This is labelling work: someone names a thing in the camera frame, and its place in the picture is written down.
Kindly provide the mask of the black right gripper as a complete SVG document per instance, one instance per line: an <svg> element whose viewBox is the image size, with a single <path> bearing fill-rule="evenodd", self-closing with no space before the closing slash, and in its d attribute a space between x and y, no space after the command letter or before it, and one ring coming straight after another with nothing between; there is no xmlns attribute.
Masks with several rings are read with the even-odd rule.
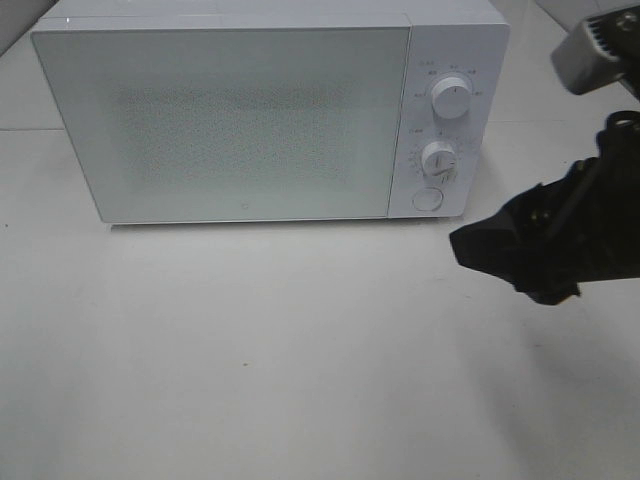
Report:
<svg viewBox="0 0 640 480"><path fill-rule="evenodd" d="M544 306L585 282L639 276L639 114L611 114L598 154L494 215L449 234L459 265L500 278Z"/></svg>

